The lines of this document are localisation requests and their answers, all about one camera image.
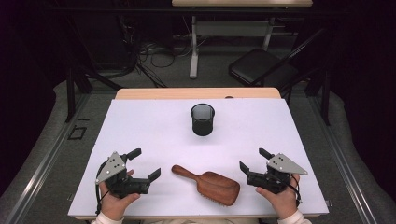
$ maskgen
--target white sleeve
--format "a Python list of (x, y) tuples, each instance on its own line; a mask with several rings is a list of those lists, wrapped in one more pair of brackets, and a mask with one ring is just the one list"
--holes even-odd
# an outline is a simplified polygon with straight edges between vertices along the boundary
[(115, 221), (115, 220), (112, 220), (112, 219), (108, 218), (107, 216), (105, 216), (105, 214), (100, 213), (96, 217), (96, 220), (91, 222), (91, 224), (122, 224), (122, 221), (123, 221), (123, 218), (120, 221)]
[(293, 215), (285, 219), (277, 221), (278, 224), (312, 224), (311, 221), (305, 219), (303, 213), (297, 210)]

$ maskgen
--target wooden paddle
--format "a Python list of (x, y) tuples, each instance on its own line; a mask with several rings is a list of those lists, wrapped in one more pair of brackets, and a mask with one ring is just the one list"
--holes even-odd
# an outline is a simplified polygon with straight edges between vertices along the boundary
[(205, 172), (202, 175), (195, 175), (179, 165), (174, 165), (172, 167), (172, 172), (195, 180), (197, 182), (198, 192), (200, 192), (204, 197), (217, 203), (231, 206), (235, 203), (235, 200), (238, 197), (240, 190), (238, 182), (223, 175), (213, 172)]

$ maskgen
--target human hand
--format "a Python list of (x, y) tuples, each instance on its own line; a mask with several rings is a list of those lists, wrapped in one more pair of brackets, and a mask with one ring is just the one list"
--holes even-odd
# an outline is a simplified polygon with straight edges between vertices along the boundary
[[(132, 175), (133, 173), (134, 171), (131, 170), (127, 173), (127, 175)], [(125, 198), (122, 199), (115, 195), (112, 195), (110, 192), (108, 192), (108, 188), (105, 182), (99, 184), (99, 189), (102, 198), (101, 211), (106, 217), (115, 221), (121, 220), (128, 205), (140, 198), (140, 194), (138, 193), (128, 194)]]
[[(296, 188), (298, 181), (300, 180), (300, 176), (297, 174), (293, 174), (292, 176), (294, 178), (290, 179), (290, 184)], [(273, 192), (261, 187), (257, 187), (256, 191), (271, 203), (279, 216), (279, 219), (290, 217), (297, 211), (296, 193), (289, 187), (286, 187), (285, 190), (278, 194), (274, 194)]]

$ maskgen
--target black curtain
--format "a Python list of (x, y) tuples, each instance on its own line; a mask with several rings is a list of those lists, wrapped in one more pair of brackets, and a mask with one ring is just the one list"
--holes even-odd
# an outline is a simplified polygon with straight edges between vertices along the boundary
[(0, 194), (21, 169), (55, 104), (64, 68), (42, 18), (25, 2), (0, 8)]
[[(330, 55), (331, 90), (344, 100), (355, 148), (379, 186), (396, 201), (395, 3), (315, 0), (313, 7), (350, 12), (340, 21), (308, 19), (299, 38), (322, 25), (330, 29), (331, 42), (316, 51), (327, 60)], [(308, 53), (299, 66), (309, 67), (317, 59)]]

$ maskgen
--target black mesh cup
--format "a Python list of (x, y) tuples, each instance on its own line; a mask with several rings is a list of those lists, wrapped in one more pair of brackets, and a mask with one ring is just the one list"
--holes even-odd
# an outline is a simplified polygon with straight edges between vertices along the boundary
[(200, 136), (207, 136), (213, 131), (215, 109), (211, 105), (198, 104), (191, 109), (192, 130)]

